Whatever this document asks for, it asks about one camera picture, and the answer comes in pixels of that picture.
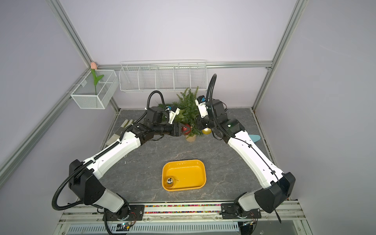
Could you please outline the red ball ornament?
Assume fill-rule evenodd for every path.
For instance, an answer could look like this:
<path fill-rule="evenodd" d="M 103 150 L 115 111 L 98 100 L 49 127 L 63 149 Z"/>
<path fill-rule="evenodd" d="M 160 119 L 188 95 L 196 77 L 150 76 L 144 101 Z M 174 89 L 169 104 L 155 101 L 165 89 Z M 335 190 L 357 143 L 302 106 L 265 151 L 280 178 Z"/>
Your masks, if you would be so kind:
<path fill-rule="evenodd" d="M 183 134 L 183 135 L 188 135 L 190 132 L 192 131 L 192 128 L 191 128 L 191 126 L 190 125 L 188 125 L 188 124 L 182 124 L 181 123 L 181 133 Z"/>

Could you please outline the gold ball ornament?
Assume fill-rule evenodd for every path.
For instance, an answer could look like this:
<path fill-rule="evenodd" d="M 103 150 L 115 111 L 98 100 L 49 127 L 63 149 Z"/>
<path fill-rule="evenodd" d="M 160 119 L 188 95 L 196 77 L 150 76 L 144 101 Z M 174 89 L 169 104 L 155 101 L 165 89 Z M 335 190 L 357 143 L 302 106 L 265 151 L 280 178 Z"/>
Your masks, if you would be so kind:
<path fill-rule="evenodd" d="M 205 135 L 209 135 L 209 134 L 212 133 L 212 130 L 211 130 L 210 128 L 204 128 L 204 129 L 202 130 L 202 133 L 205 134 Z"/>

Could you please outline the small green christmas tree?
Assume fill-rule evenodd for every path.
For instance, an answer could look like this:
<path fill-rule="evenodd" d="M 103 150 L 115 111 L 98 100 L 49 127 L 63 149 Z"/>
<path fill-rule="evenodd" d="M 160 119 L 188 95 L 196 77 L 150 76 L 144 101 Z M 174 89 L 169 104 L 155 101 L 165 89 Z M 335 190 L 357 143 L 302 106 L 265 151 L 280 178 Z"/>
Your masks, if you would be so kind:
<path fill-rule="evenodd" d="M 195 103 L 198 98 L 199 88 L 192 90 L 187 88 L 185 91 L 177 94 L 177 100 L 172 103 L 167 103 L 166 105 L 158 104 L 161 108 L 166 108 L 167 106 L 176 106 L 180 109 L 180 113 L 175 117 L 174 122 L 180 122 L 183 124 L 188 124 L 192 130 L 185 136 L 187 142 L 195 142 L 197 137 L 204 135 L 201 130 L 198 129 L 196 118 L 200 116 L 199 109 Z"/>

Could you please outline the silver ball ornament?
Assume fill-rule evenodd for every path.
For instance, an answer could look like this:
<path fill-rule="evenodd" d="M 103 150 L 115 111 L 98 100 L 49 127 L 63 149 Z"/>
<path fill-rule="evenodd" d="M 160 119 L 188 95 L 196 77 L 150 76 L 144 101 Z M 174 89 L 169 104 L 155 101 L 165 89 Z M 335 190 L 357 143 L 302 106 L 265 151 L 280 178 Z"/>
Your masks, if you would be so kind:
<path fill-rule="evenodd" d="M 167 188 L 173 188 L 176 184 L 177 180 L 173 177 L 167 177 L 165 181 L 165 185 Z"/>

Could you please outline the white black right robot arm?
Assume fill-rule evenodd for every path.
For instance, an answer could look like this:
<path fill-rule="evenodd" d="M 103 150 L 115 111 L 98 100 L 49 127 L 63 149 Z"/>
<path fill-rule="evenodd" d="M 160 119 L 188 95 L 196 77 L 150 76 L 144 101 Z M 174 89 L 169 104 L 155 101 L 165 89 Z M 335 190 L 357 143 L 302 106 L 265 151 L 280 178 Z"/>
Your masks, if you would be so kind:
<path fill-rule="evenodd" d="M 217 140 L 223 140 L 246 162 L 258 179 L 261 189 L 243 193 L 234 200 L 232 216 L 246 218 L 254 210 L 267 213 L 276 211 L 292 193 L 295 176 L 284 173 L 275 166 L 251 140 L 244 126 L 235 118 L 229 119 L 222 101 L 213 98 L 217 75 L 209 82 L 205 96 L 199 96 L 195 103 L 199 110 L 196 118 L 200 131 L 210 129 Z"/>

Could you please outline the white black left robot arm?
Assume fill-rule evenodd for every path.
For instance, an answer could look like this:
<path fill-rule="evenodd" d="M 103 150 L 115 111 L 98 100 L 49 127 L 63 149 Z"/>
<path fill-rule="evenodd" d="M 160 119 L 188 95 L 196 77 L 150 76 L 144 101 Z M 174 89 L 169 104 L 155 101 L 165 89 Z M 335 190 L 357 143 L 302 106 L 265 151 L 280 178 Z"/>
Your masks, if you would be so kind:
<path fill-rule="evenodd" d="M 52 208 L 54 210 L 64 211 L 84 204 L 111 212 L 118 220 L 125 220 L 129 217 L 131 211 L 126 199 L 103 186 L 100 179 L 128 153 L 148 141 L 155 140 L 155 135 L 180 137 L 190 130 L 189 126 L 174 121 L 180 114 L 180 109 L 177 106 L 167 106 L 165 103 L 162 104 L 162 107 L 150 106 L 150 100 L 155 94 L 163 96 L 160 91 L 151 92 L 142 116 L 126 126 L 120 137 L 111 145 L 84 161 L 71 162 L 69 176 L 53 195 Z M 65 186 L 69 186 L 79 200 L 60 206 L 58 198 Z"/>

